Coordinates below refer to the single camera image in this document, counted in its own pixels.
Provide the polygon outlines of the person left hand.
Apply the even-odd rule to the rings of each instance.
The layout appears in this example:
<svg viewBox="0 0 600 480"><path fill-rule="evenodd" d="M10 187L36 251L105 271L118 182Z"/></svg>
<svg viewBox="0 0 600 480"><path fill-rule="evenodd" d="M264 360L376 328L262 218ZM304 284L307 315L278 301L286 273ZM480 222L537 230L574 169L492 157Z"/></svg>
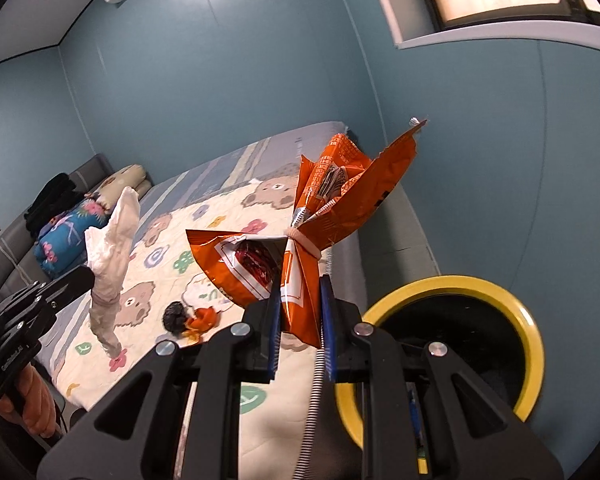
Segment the person left hand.
<svg viewBox="0 0 600 480"><path fill-rule="evenodd" d="M8 396L2 396L0 415L14 424L23 424L30 434L53 437L57 429L55 403L50 389L31 364L20 373L17 391L24 401L22 413L17 413Z"/></svg>

